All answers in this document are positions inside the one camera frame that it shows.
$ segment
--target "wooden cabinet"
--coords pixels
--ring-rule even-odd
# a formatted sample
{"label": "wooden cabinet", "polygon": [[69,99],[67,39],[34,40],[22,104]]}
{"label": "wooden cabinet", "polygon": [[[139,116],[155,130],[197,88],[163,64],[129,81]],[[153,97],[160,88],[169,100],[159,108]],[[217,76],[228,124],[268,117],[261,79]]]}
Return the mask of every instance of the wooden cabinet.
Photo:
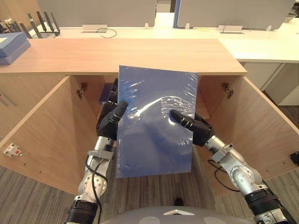
{"label": "wooden cabinet", "polygon": [[[246,77],[234,81],[227,78],[234,90],[230,99],[224,96],[218,101],[215,97],[216,91],[221,92],[216,77],[203,77],[199,84],[207,109],[213,109],[209,123],[216,135],[225,143],[233,143],[266,180],[296,168],[289,155],[299,150],[299,129]],[[218,105],[216,109],[212,99]],[[215,195],[231,193],[215,179],[215,170],[207,163],[210,153],[200,147],[198,151]],[[218,176],[222,183],[232,186],[227,175],[219,172]]]}
{"label": "wooden cabinet", "polygon": [[[109,77],[93,76],[101,89]],[[221,84],[234,90],[228,99]],[[91,101],[100,90],[81,100],[74,77],[60,81],[0,142],[3,150],[10,143],[21,147],[22,157],[0,154],[0,164],[33,179],[72,194],[82,180],[86,152],[96,142],[96,118]],[[224,142],[232,142],[252,167],[268,179],[296,166],[288,155],[299,149],[299,130],[244,76],[202,76],[196,110],[214,127]],[[198,147],[216,196],[230,193],[214,178],[206,162],[210,153]],[[219,174],[229,186],[227,175]]]}
{"label": "wooden cabinet", "polygon": [[36,11],[40,11],[36,0],[0,0],[2,21],[11,18],[17,23],[22,22],[26,27],[31,27],[27,12],[31,12],[34,21],[39,23]]}
{"label": "wooden cabinet", "polygon": [[63,77],[0,75],[0,137],[3,139]]}
{"label": "wooden cabinet", "polygon": [[[43,98],[32,102],[33,108],[28,108],[0,141],[2,152],[12,142],[23,152],[22,157],[13,158],[0,152],[0,164],[5,167],[76,194],[86,152],[93,149],[97,138],[95,114],[101,90],[105,82],[114,80],[110,77],[117,75],[119,65],[128,65],[198,72],[196,110],[224,142],[233,143],[265,179],[295,168],[288,156],[299,150],[298,128],[244,76],[246,70],[217,40],[94,38],[30,43],[17,61],[1,68],[0,73],[25,78],[41,72],[51,76],[67,73],[70,77],[63,77]],[[79,99],[76,91],[81,82],[88,82],[90,89]],[[230,99],[223,83],[234,90]],[[206,162],[210,153],[204,148],[197,153],[215,195],[229,193]],[[219,178],[229,184],[227,175]]]}
{"label": "wooden cabinet", "polygon": [[96,118],[74,77],[63,78],[0,142],[13,142],[22,156],[0,153],[0,164],[72,194],[84,175],[86,152],[97,140]]}

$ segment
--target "plastic wrap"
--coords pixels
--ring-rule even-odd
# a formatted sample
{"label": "plastic wrap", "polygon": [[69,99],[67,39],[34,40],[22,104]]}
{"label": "plastic wrap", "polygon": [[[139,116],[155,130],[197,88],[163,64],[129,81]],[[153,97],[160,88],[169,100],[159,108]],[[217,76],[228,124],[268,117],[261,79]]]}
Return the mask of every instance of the plastic wrap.
{"label": "plastic wrap", "polygon": [[191,131],[170,115],[194,117],[198,74],[120,66],[119,102],[128,108],[118,125],[117,177],[191,170]]}

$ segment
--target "cabinet hinge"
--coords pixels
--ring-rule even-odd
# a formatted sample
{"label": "cabinet hinge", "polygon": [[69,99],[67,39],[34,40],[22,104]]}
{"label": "cabinet hinge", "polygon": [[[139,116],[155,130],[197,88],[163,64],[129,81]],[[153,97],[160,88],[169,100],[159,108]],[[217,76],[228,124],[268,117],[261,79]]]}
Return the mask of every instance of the cabinet hinge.
{"label": "cabinet hinge", "polygon": [[231,96],[234,94],[234,91],[229,89],[229,84],[228,83],[222,83],[221,86],[222,86],[223,90],[225,91],[228,99],[230,99]]}
{"label": "cabinet hinge", "polygon": [[76,91],[79,99],[82,99],[82,94],[87,90],[87,83],[81,83],[80,84],[80,89]]}

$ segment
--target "robotic arm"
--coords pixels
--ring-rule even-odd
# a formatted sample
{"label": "robotic arm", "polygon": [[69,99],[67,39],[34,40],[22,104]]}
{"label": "robotic arm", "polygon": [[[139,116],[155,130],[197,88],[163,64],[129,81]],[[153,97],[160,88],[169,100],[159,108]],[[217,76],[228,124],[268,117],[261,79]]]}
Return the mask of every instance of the robotic arm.
{"label": "robotic arm", "polygon": [[202,117],[196,114],[192,119],[175,110],[171,114],[183,127],[193,131],[193,143],[206,147],[212,159],[225,169],[255,215],[257,224],[296,224],[261,175],[246,163],[232,144],[223,143]]}
{"label": "robotic arm", "polygon": [[[92,224],[98,207],[99,216],[101,214],[99,196],[106,190],[106,171],[113,156],[112,146],[117,137],[118,122],[128,106],[127,102],[117,104],[117,83],[116,79],[103,105],[96,128],[99,138],[94,150],[87,153],[79,194],[75,196],[64,224]],[[195,114],[195,119],[192,119],[175,110],[171,111],[171,115],[183,127],[193,131],[193,143],[206,147],[213,161],[228,173],[254,213],[257,224],[296,224],[278,197],[263,182],[261,175],[246,163],[232,144],[223,143],[202,117]]]}
{"label": "robotic arm", "polygon": [[99,138],[94,150],[87,153],[85,175],[79,185],[79,194],[75,196],[64,224],[92,224],[98,207],[99,217],[101,215],[99,197],[107,187],[106,171],[113,156],[112,146],[117,137],[118,122],[128,106],[124,101],[117,104],[117,84],[118,79],[114,81],[108,100],[103,105],[96,127]]}

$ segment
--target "white desk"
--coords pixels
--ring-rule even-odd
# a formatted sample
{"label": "white desk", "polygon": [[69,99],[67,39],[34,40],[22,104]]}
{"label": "white desk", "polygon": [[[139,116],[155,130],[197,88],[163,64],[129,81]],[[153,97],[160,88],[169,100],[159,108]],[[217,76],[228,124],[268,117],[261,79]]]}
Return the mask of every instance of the white desk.
{"label": "white desk", "polygon": [[[242,62],[248,78],[265,90],[286,63],[299,63],[299,18],[283,23],[275,31],[244,30],[244,34],[221,34],[215,28],[175,29],[172,28],[174,13],[157,13],[153,28],[113,28],[113,38],[134,39],[219,39],[229,52]],[[82,28],[60,28],[56,38],[102,38],[106,34],[83,33]]]}

